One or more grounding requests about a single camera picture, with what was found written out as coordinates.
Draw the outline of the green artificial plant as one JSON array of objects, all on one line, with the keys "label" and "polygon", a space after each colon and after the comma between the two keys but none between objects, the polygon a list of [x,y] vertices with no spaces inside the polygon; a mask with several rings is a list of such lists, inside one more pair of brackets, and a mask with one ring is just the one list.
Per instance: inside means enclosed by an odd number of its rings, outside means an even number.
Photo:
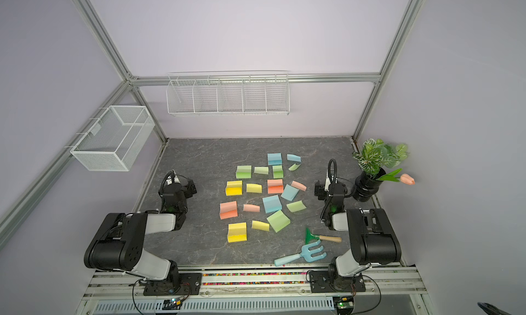
[{"label": "green artificial plant", "polygon": [[406,144],[393,146],[382,139],[370,138],[364,142],[362,150],[354,152],[352,156],[370,178],[375,178],[382,168],[398,167],[408,155]]}]

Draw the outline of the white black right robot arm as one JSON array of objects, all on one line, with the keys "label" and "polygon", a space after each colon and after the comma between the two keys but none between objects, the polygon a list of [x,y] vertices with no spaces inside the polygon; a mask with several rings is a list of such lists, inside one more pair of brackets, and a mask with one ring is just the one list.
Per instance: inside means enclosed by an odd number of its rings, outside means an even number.
[{"label": "white black right robot arm", "polygon": [[370,178],[365,172],[350,187],[340,182],[337,163],[327,165],[325,183],[315,183],[315,196],[324,202],[321,222],[334,231],[349,234],[349,250],[334,258],[329,265],[329,281],[339,289],[352,284],[359,275],[374,265],[387,265],[401,260],[401,247],[383,209],[345,208],[345,200],[368,201],[382,185],[385,174]]}]

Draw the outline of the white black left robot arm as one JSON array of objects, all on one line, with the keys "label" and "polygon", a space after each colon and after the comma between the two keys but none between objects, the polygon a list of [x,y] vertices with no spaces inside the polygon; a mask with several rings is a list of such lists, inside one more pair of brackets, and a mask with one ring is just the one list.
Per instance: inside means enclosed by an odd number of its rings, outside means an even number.
[{"label": "white black left robot arm", "polygon": [[182,228],[188,213],[188,200],[197,194],[192,179],[169,171],[158,195],[159,210],[110,213],[103,220],[84,254],[84,265],[100,271],[121,271],[150,282],[171,286],[182,284],[178,266],[144,250],[145,237]]}]

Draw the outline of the torn light blue page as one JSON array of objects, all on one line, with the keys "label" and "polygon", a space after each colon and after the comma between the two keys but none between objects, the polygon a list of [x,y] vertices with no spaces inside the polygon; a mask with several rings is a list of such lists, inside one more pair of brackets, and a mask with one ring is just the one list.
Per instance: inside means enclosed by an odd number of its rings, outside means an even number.
[{"label": "torn light blue page", "polygon": [[287,157],[288,161],[301,163],[301,157],[300,156],[296,156],[294,154],[288,153],[286,157]]},{"label": "torn light blue page", "polygon": [[284,188],[284,191],[281,194],[281,197],[286,201],[293,201],[297,196],[299,189],[287,184]]}]

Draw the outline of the light green memo pad front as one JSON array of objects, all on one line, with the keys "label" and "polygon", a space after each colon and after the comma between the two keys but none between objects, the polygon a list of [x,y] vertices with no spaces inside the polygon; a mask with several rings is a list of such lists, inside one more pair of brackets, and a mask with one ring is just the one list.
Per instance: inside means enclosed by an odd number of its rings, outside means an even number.
[{"label": "light green memo pad front", "polygon": [[252,166],[251,165],[237,166],[236,179],[251,179],[251,176],[252,176]]}]

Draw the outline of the black plant pot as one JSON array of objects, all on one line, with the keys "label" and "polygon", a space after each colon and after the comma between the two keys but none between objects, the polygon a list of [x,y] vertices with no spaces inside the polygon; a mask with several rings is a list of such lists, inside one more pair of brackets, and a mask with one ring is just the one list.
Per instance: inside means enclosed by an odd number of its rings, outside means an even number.
[{"label": "black plant pot", "polygon": [[366,202],[370,200],[374,194],[379,190],[382,181],[379,178],[386,174],[386,171],[381,168],[378,174],[371,178],[365,171],[363,171],[355,180],[351,196],[359,202]]}]

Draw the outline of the pink artificial tulip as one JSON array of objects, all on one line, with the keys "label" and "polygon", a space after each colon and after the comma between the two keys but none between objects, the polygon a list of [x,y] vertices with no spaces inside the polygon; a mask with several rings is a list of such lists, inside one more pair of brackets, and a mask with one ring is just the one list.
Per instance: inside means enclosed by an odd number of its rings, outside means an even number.
[{"label": "pink artificial tulip", "polygon": [[398,168],[395,171],[380,176],[379,178],[377,178],[377,181],[401,182],[408,186],[413,186],[416,183],[412,176],[408,175],[407,173],[402,173],[402,168]]}]

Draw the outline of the green toy rake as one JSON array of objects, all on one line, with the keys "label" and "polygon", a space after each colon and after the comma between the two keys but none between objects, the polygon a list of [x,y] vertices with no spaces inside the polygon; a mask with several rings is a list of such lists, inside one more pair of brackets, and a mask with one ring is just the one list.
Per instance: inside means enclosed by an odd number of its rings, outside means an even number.
[{"label": "green toy rake", "polygon": [[314,242],[316,240],[321,241],[328,241],[328,242],[336,242],[341,243],[342,238],[337,236],[324,236],[324,235],[316,235],[311,232],[311,230],[307,227],[305,229],[305,244],[309,244],[311,242]]}]

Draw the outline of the light blue memo pad front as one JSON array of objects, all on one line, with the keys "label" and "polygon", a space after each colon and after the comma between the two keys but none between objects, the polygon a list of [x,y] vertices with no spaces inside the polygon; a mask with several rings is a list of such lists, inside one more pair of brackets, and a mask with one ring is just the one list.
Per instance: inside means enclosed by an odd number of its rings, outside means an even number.
[{"label": "light blue memo pad front", "polygon": [[282,203],[278,195],[264,197],[262,199],[264,204],[264,211],[266,214],[274,213],[282,210]]}]

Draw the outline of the light green memo pad small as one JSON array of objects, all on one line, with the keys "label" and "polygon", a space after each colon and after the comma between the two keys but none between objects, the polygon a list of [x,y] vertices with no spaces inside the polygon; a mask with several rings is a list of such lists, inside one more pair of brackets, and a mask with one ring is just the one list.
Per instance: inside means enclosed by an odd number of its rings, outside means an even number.
[{"label": "light green memo pad small", "polygon": [[283,179],[284,178],[284,170],[282,165],[275,165],[272,167],[273,170],[273,178],[274,179]]}]

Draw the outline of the light blue memo pad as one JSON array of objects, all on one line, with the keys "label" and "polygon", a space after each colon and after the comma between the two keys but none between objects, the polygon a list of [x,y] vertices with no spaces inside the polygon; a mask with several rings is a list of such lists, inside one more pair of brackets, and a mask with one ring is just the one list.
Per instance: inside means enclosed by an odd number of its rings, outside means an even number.
[{"label": "light blue memo pad", "polygon": [[269,166],[278,166],[282,165],[282,154],[281,153],[268,153],[267,154],[267,163]]},{"label": "light blue memo pad", "polygon": [[274,213],[282,210],[282,203],[278,195],[264,197],[262,199],[264,204],[264,211],[266,214]]}]

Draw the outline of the light blue toy fork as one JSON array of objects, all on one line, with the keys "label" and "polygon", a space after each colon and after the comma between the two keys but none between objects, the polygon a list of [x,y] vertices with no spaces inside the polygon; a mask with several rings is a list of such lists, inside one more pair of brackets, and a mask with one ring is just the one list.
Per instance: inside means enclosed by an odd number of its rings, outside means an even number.
[{"label": "light blue toy fork", "polygon": [[312,262],[316,262],[316,261],[325,259],[326,257],[327,257],[327,253],[324,252],[324,247],[321,244],[321,241],[316,240],[314,242],[311,242],[311,243],[308,243],[307,245],[302,246],[300,253],[278,258],[274,260],[273,263],[276,267],[280,267],[285,264],[292,263],[295,260],[298,260],[300,258],[303,258],[308,263],[312,263]]}]

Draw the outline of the torn light green page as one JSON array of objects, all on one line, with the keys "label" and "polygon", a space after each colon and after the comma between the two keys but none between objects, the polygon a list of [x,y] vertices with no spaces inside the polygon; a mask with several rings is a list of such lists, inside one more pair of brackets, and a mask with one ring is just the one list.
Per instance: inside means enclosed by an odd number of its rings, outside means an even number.
[{"label": "torn light green page", "polygon": [[300,163],[294,163],[291,167],[289,167],[289,171],[296,171],[301,166]]},{"label": "torn light green page", "polygon": [[306,205],[303,203],[303,201],[295,201],[295,202],[289,203],[286,205],[286,207],[292,213],[300,212],[307,208]]},{"label": "torn light green page", "polygon": [[269,168],[268,167],[255,167],[253,172],[259,175],[268,175]]}]

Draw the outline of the salmon memo pad front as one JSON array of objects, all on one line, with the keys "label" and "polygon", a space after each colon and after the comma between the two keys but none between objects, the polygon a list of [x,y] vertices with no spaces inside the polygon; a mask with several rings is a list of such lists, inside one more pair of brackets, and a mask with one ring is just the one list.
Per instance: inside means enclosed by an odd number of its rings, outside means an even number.
[{"label": "salmon memo pad front", "polygon": [[269,179],[267,181],[268,194],[281,194],[284,191],[283,179]]}]

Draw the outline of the red memo pad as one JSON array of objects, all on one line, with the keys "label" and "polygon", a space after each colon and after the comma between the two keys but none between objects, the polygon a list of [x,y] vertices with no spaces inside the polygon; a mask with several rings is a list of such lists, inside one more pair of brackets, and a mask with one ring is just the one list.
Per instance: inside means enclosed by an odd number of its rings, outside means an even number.
[{"label": "red memo pad", "polygon": [[236,201],[230,201],[220,204],[220,219],[231,219],[238,216],[238,205]]}]

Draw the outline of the torn yellow page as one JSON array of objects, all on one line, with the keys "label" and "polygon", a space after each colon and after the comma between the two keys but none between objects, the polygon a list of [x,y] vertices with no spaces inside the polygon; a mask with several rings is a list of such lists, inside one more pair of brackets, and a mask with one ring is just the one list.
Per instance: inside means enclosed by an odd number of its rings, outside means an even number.
[{"label": "torn yellow page", "polygon": [[269,232],[270,231],[270,224],[269,223],[265,223],[265,222],[261,222],[261,221],[258,221],[258,220],[254,220],[251,223],[251,228],[252,228],[252,230],[259,230],[259,231]]},{"label": "torn yellow page", "polygon": [[262,185],[260,184],[246,184],[247,193],[262,193]]}]

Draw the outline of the yellow memo pad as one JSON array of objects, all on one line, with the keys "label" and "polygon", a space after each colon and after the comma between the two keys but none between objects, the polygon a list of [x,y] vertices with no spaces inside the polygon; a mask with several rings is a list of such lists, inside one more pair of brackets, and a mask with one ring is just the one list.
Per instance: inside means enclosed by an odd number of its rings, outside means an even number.
[{"label": "yellow memo pad", "polygon": [[246,223],[232,223],[228,225],[227,242],[243,242],[247,241],[247,224]]},{"label": "yellow memo pad", "polygon": [[226,196],[228,197],[239,196],[239,195],[242,195],[242,192],[243,192],[243,182],[241,180],[227,182],[227,185],[225,188]]}]

